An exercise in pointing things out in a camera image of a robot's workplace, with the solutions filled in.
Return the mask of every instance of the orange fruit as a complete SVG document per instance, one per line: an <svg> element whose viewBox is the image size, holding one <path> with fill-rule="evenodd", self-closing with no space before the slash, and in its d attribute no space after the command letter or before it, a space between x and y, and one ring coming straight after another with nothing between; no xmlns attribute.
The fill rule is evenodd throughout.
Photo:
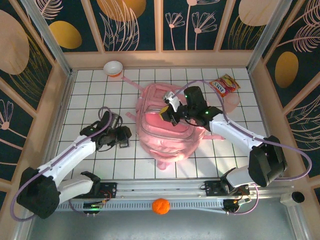
<svg viewBox="0 0 320 240"><path fill-rule="evenodd" d="M156 214L166 214L170 210L170 203L166 199L159 198L152 203L152 210Z"/></svg>

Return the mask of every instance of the bowl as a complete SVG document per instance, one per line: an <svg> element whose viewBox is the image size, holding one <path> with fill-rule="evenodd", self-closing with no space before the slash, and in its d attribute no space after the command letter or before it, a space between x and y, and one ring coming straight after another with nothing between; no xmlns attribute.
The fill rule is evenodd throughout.
<svg viewBox="0 0 320 240"><path fill-rule="evenodd" d="M104 67L103 71L105 74L107 74L109 77L117 77L121 74L124 66L119 61L109 61L107 62Z"/></svg>

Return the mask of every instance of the backpack strap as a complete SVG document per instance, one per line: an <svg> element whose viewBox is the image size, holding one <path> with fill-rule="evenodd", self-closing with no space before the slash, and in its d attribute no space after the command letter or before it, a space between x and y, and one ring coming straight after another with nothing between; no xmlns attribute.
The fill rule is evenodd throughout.
<svg viewBox="0 0 320 240"><path fill-rule="evenodd" d="M212 135L204 135L202 139L209 139L209 140L225 140L223 136L220 136L218 134L212 134Z"/></svg>
<svg viewBox="0 0 320 240"><path fill-rule="evenodd" d="M126 114L125 114L128 118L130 118L132 121L134 121L134 122L136 122L136 116L135 115L133 115L132 113L130 113L130 112L127 112Z"/></svg>
<svg viewBox="0 0 320 240"><path fill-rule="evenodd" d="M142 86L140 86L139 84L137 84L136 82L130 80L129 78L123 76L121 78L123 81L127 82L128 84L134 86L136 89L139 89L141 92L143 92L143 90L145 90Z"/></svg>

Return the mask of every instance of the snack bag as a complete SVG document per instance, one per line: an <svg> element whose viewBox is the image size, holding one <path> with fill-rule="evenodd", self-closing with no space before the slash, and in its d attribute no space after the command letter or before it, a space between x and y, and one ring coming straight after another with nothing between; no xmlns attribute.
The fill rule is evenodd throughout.
<svg viewBox="0 0 320 240"><path fill-rule="evenodd" d="M238 83L236 83L236 80L234 80L228 74L211 81L210 84L217 90L221 97L225 97L229 93L232 93L240 88Z"/></svg>

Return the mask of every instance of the purple cable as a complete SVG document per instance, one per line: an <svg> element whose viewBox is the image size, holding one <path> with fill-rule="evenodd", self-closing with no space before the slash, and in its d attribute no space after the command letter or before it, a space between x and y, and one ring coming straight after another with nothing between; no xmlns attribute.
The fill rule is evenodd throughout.
<svg viewBox="0 0 320 240"><path fill-rule="evenodd" d="M100 134L101 132L103 132L104 130L106 130L106 128L109 126L109 124L111 123L111 120L112 120L112 113L111 113L111 110L107 107L107 106L103 106L99 109L98 111L98 117L99 119L101 120L102 119L102 111L104 109L107 109L108 112L109 112L109 120L107 122L107 124L102 128L100 129L99 131L91 134L90 136L87 136L86 138L78 141L75 146L72 146L68 151L66 151L61 157L59 157L55 162L53 162L51 164L51 167L54 167L55 165L57 165L59 162L61 162L62 159L64 159L64 157L66 157L69 153L71 153L77 146L79 146L81 143L83 143L84 141L88 140L88 139L91 139L92 137ZM47 172L48 170L50 170L51 168L50 167L47 167L46 169L42 170L41 172L37 173L36 175L34 175L32 178L30 178L25 184L23 184L19 190L16 192L16 194L14 195L12 201L11 201L11 204L10 204L10 214L11 214L11 217L17 221L17 222L26 222L32 218L34 218L36 215L32 215L32 216L29 216L27 218L19 218L15 215L15 203L17 201L17 198L19 196L19 194L32 182L34 181L36 178L38 178L39 176L41 176L42 174L44 174L45 172Z"/></svg>
<svg viewBox="0 0 320 240"><path fill-rule="evenodd" d="M225 119L225 121L230 124L231 127L233 127L234 129L236 129L237 131L239 131L240 133L246 135L247 137L249 138L252 138L252 139L255 139L259 142L262 142L264 144L270 144L270 145L274 145L274 146L277 146L277 147L281 147L281 148L286 148L286 149L290 149L290 150L293 150L299 154L301 154L302 156L304 156L306 158L306 160L308 161L308 167L306 169L305 172L301 173L300 175L298 176L292 176L292 177L280 177L280 178L276 178L274 181L277 181L277 182L283 182L283 181L293 181L293 180L297 180L297 179L300 179L300 178L303 178L304 176L306 176L311 168L312 168L312 161L311 161L311 158L306 154L304 153L303 151L301 151L300 149L297 149L295 147L292 147L292 146L287 146L287 145L284 145L284 144L280 144L280 143L277 143L277 142L272 142L272 141L268 141L268 140L264 140L264 139L260 139L258 137L254 137L252 136L251 134L243 131L241 128L237 127L236 125L232 124L232 122L229 122L229 119L227 117L227 114L226 114L226 110L225 110L225 105L224 105L224 102L223 102L223 99L222 97L219 95L219 93L217 92L217 90L208 82L204 81L204 80L194 80L194 81L191 81L191 82L188 82L185 86L183 86L181 89L179 89L179 91L176 92L176 94L172 97L176 97L183 89L185 89L187 86L191 85L191 84L194 84L196 82L203 82L204 84L207 84L208 86L210 86L210 88L213 89L214 93L217 95L220 103L221 103L221 106L222 106L222 113L223 113L223 117Z"/></svg>
<svg viewBox="0 0 320 240"><path fill-rule="evenodd" d="M231 215L245 215L245 214L249 214L251 213L253 210L255 210L255 208L257 207L258 205L258 202L259 202L259 191L258 191L258 188L257 188L257 185L253 184L255 190L256 190L256 201L253 205L253 207L248 210L248 211L244 211L244 212L229 212L229 214Z"/></svg>

